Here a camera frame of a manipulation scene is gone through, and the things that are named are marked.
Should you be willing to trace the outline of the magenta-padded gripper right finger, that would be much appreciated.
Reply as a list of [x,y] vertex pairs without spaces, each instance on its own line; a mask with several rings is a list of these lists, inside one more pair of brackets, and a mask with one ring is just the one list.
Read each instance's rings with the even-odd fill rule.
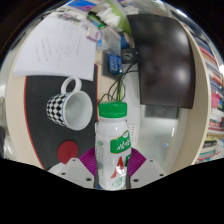
[[131,149],[127,174],[128,189],[146,186],[166,176],[164,170],[154,159],[146,159],[134,148]]

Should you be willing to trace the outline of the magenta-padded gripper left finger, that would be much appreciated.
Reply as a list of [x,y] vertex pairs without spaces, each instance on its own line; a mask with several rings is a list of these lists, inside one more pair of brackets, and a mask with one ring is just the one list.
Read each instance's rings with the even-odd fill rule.
[[49,169],[49,172],[84,188],[98,188],[94,148],[85,152],[80,158],[71,158],[66,164],[62,162],[56,164]]

